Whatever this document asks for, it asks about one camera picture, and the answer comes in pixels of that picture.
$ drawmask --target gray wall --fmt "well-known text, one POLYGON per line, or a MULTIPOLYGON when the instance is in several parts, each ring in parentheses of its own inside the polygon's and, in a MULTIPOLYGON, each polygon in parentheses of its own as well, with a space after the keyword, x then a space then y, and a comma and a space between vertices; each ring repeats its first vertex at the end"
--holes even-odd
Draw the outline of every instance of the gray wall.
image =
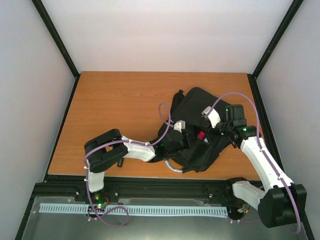
POLYGON ((11 240, 41 182, 73 77, 32 2, 0 7, 0 238, 11 240))
POLYGON ((43 0, 79 71, 251 73, 292 0, 43 0))
POLYGON ((320 1, 304 1, 258 85, 286 173, 307 189, 306 213, 320 239, 320 1))

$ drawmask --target wooden table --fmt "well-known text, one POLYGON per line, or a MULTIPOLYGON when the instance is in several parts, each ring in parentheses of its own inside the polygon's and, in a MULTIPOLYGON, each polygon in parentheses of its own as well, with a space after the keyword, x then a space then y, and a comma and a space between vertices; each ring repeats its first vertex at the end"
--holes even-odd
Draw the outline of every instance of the wooden table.
MULTIPOLYGON (((84 144, 113 128, 137 141, 154 139, 163 124, 158 113, 159 103, 171 105, 179 89, 186 94, 193 87, 203 88, 217 97, 228 92, 241 92, 253 99, 245 73, 82 72, 48 174, 84 175, 84 144)), ((242 104, 248 125, 256 125, 254 110, 245 98, 229 95, 224 100, 230 104, 242 104)), ((124 160, 123 167, 115 164, 105 174, 116 177, 245 177, 259 180, 244 153, 231 145, 204 172, 179 174, 169 170, 163 161, 145 163, 128 158, 124 160)))

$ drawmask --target orange wood surface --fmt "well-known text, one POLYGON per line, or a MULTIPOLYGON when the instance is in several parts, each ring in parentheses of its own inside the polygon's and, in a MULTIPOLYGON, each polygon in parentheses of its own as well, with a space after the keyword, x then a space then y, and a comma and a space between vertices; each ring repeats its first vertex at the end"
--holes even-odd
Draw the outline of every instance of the orange wood surface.
MULTIPOLYGON (((113 128, 133 140, 154 139, 163 124, 158 113, 159 103, 170 106, 179 89, 186 94, 193 87, 203 88, 216 97, 241 92, 253 99, 245 73, 82 72, 48 173, 84 175, 84 144, 113 128)), ((223 100, 242 104, 248 125, 256 125, 254 110, 245 98, 229 95, 223 100)), ((165 108, 162 113, 168 116, 165 108)), ((204 172, 179 174, 168 169, 163 161, 147 163, 128 158, 123 167, 115 164, 105 174, 116 177, 259 179, 244 153, 231 145, 204 172)))

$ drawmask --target black beam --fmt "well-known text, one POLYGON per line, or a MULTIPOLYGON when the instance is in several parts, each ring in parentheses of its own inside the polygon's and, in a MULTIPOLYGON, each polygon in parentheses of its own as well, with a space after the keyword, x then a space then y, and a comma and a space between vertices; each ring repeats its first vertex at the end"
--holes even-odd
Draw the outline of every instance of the black beam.
POLYGON ((57 45, 58 49, 60 50, 66 64, 68 65, 70 71, 72 72, 73 76, 75 78, 79 77, 79 72, 74 64, 74 62, 72 61, 64 43, 62 42, 59 33, 57 31, 57 29, 54 26, 54 23, 51 21, 51 18, 44 6, 44 4, 42 3, 41 0, 32 0, 33 5, 35 6, 36 10, 38 11, 40 17, 42 18, 46 28, 48 29, 49 33, 51 34, 51 37, 53 38, 55 44, 57 45))
POLYGON ((254 78, 251 74, 248 74, 247 76, 248 76, 249 84, 251 87, 252 96, 253 96, 253 100, 254 100, 254 103, 256 106, 256 110, 259 115, 259 120, 260 120, 262 132, 263 132, 263 136, 264 136, 264 140, 265 140, 265 145, 266 145, 267 149, 269 150, 269 152, 271 153, 271 155, 273 156, 276 163, 279 165, 279 167, 282 170, 284 170, 284 167, 282 165, 280 155, 278 152, 278 148, 276 145, 275 137, 272 133, 269 119, 267 116, 267 112, 266 112, 264 103, 261 98, 261 94, 259 91, 257 81, 254 80, 254 78))
POLYGON ((252 76, 253 79, 257 79, 259 74, 261 73, 262 69, 266 65, 268 59, 270 58, 271 54, 275 50, 278 42, 280 41, 281 37, 285 33, 287 27, 289 26, 291 20, 294 18, 296 12, 298 11, 299 7, 303 3, 304 0, 293 0, 291 6, 289 7, 288 11, 286 12, 282 22, 280 23, 278 29, 276 30, 273 38, 271 39, 268 47, 266 48, 264 54, 262 55, 258 65, 256 66, 252 76))
POLYGON ((54 157, 54 153, 56 151, 57 144, 58 144, 58 141, 59 141, 62 129, 64 127, 64 124, 65 124, 65 121, 66 121, 66 118, 67 118, 67 114, 68 114, 72 99, 74 97, 74 94, 75 94, 75 91, 76 91, 76 88, 77 88, 77 85, 78 85, 78 82, 79 82, 79 78, 80 78, 80 75, 77 76, 75 78, 75 80, 74 80, 74 84, 73 84, 73 87, 72 87, 72 90, 71 90, 71 93, 70 93, 70 97, 69 97, 68 103, 66 105, 66 108, 65 108, 65 111, 64 111, 64 114, 63 114, 63 118, 62 118, 62 121, 61 121, 61 125, 60 125, 59 131, 58 131, 58 135, 56 136, 56 139, 55 139, 55 142, 54 142, 54 146, 53 146, 53 150, 52 150, 52 153, 51 153, 51 156, 50 156, 50 160, 49 160, 48 166, 47 166, 46 171, 45 171, 44 181, 47 180, 48 170, 49 170, 51 161, 52 161, 52 159, 54 157))

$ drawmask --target wall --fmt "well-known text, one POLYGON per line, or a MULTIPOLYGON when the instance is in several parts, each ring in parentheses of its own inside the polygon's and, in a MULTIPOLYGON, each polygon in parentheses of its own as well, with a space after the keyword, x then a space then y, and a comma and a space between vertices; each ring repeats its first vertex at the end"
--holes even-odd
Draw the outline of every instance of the wall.
POLYGON ((1 1, 0 23, 0 238, 11 240, 43 180, 73 76, 31 1, 1 1))
POLYGON ((43 0, 79 71, 252 73, 292 0, 43 0))
POLYGON ((286 173, 307 189, 306 213, 320 239, 320 1, 304 1, 258 85, 286 173))

